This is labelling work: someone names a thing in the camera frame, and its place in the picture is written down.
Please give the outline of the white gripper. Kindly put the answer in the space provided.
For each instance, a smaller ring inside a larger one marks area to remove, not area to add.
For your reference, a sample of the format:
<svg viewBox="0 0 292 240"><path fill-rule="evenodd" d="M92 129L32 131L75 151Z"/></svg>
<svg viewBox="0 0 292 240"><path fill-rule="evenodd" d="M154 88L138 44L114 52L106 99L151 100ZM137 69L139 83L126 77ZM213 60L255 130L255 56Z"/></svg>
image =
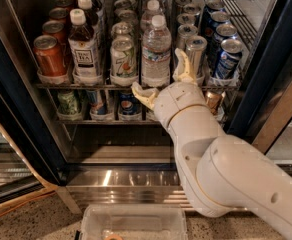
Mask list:
<svg viewBox="0 0 292 240"><path fill-rule="evenodd" d="M187 54L175 49L178 63L173 73L174 83L160 93L157 88L143 89L138 82L131 86L133 95L154 115L164 128L180 111L192 106L205 106L205 99L197 84L196 73Z"/></svg>

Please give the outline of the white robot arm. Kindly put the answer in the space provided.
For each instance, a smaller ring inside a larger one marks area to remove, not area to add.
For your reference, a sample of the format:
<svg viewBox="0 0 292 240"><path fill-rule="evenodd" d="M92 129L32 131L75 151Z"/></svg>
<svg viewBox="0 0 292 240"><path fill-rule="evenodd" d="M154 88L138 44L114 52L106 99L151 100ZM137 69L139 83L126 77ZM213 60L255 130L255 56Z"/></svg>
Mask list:
<svg viewBox="0 0 292 240"><path fill-rule="evenodd" d="M208 108L186 53L176 49L174 82L134 96L170 135L182 188L200 214L251 211L292 240L292 177L246 141L226 134Z"/></svg>

